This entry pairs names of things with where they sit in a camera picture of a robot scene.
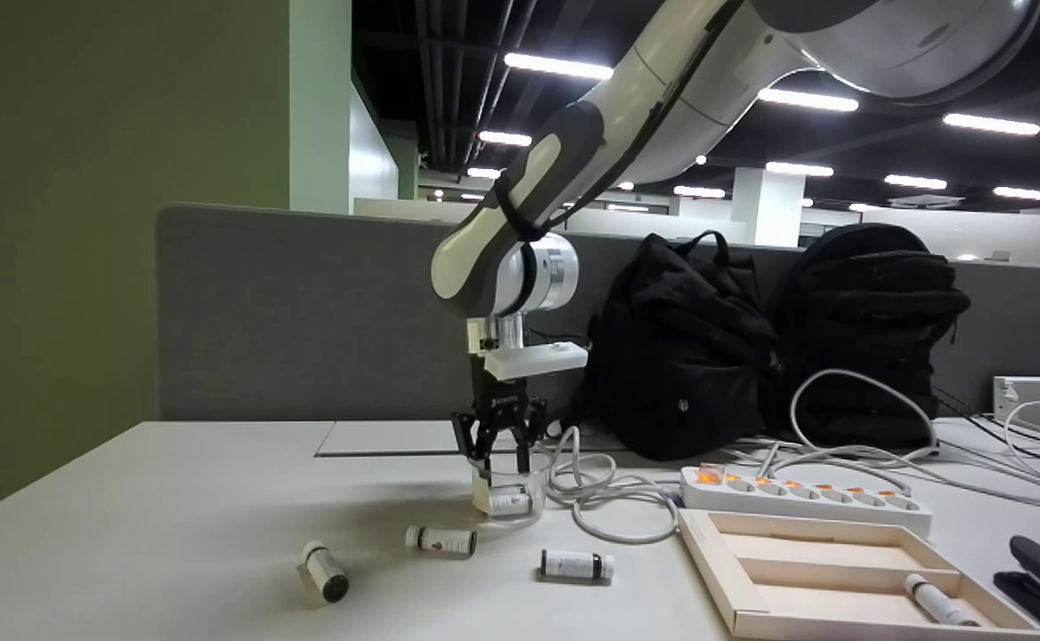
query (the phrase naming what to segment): wall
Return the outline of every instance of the wall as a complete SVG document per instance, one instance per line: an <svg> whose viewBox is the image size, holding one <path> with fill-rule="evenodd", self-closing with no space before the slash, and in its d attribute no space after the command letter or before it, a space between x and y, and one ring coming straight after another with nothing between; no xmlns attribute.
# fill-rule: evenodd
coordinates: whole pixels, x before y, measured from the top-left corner
<svg viewBox="0 0 1040 641"><path fill-rule="evenodd" d="M399 163L393 161L365 98L350 84L350 198L396 198Z"/></svg>
<svg viewBox="0 0 1040 641"><path fill-rule="evenodd" d="M382 120L383 147L399 163L399 198L416 198L421 185L421 147L414 120Z"/></svg>
<svg viewBox="0 0 1040 641"><path fill-rule="evenodd" d="M287 208L350 211L352 2L287 0Z"/></svg>
<svg viewBox="0 0 1040 641"><path fill-rule="evenodd" d="M714 228L735 246L756 243L756 228L735 217L735 198L675 198L675 217Z"/></svg>
<svg viewBox="0 0 1040 641"><path fill-rule="evenodd" d="M860 222L910 228L947 259L1040 267L1040 214L873 211Z"/></svg>
<svg viewBox="0 0 1040 641"><path fill-rule="evenodd" d="M153 415L153 214L287 202L287 60L287 2L0 0L0 494Z"/></svg>
<svg viewBox="0 0 1040 641"><path fill-rule="evenodd" d="M377 217L377 222L458 224L470 211L475 211L475 202L352 198L355 217Z"/></svg>

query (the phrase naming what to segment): wooden box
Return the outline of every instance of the wooden box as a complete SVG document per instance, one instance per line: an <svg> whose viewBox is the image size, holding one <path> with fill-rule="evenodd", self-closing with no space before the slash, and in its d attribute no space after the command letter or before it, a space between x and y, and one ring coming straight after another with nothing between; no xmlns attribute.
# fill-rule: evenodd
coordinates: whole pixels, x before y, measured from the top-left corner
<svg viewBox="0 0 1040 641"><path fill-rule="evenodd" d="M684 510L679 535L735 637L1040 637L906 528ZM933 624L909 574L979 625Z"/></svg>

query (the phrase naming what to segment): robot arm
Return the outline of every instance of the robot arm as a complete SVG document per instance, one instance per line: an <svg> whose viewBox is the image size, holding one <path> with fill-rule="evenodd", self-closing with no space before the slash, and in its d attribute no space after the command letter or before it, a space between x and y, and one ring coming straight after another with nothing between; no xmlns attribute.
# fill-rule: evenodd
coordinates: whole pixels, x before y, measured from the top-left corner
<svg viewBox="0 0 1040 641"><path fill-rule="evenodd" d="M1040 0L663 0L615 75L562 107L434 249L432 286L475 317L470 351L524 351L520 317L577 290L577 256L547 234L615 177L660 180L712 151L794 71L828 71L882 98L955 95L1030 34ZM494 382L577 367L500 367Z"/></svg>

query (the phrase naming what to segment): table surface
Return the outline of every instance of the table surface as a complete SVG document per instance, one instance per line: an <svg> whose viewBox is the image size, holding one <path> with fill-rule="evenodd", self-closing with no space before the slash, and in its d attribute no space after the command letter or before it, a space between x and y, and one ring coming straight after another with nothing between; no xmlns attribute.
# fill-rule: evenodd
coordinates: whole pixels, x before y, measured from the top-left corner
<svg viewBox="0 0 1040 641"><path fill-rule="evenodd" d="M318 456L355 425L140 425L0 502L0 641L14 637L725 637L679 542L606 546L547 510L488 528L475 559L402 548L410 525L475 528L458 456ZM421 425L424 441L445 425ZM936 468L1027 494L971 468ZM910 478L930 542L990 585L1010 535L1040 542L1040 504ZM647 504L610 528L653 530ZM294 578L327 542L352 589L318 604ZM615 555L610 589L533 582L542 548Z"/></svg>

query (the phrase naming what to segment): small cylinder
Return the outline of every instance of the small cylinder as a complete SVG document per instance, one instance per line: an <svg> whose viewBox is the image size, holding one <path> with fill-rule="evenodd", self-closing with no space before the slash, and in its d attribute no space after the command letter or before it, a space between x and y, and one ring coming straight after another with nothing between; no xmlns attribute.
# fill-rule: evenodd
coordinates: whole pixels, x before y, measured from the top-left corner
<svg viewBox="0 0 1040 641"><path fill-rule="evenodd" d="M324 601L340 601L350 591L350 578L345 571L331 559L327 546L311 542L302 548L302 567L299 574L311 582L311 589L324 598Z"/></svg>
<svg viewBox="0 0 1040 641"><path fill-rule="evenodd" d="M491 489L484 494L484 515L488 519L516 519L516 515L532 515L532 494L520 489Z"/></svg>
<svg viewBox="0 0 1040 641"><path fill-rule="evenodd" d="M979 621L971 621L967 611L960 611L936 585L930 585L919 574L906 578L906 591L910 596L910 601L936 624L949 624L949 625L979 625Z"/></svg>
<svg viewBox="0 0 1040 641"><path fill-rule="evenodd" d="M615 559L603 552L543 548L538 574L542 582L610 585L615 578Z"/></svg>
<svg viewBox="0 0 1040 641"><path fill-rule="evenodd" d="M432 552L432 555L475 555L478 530L445 530L445 528L406 528L406 548Z"/></svg>

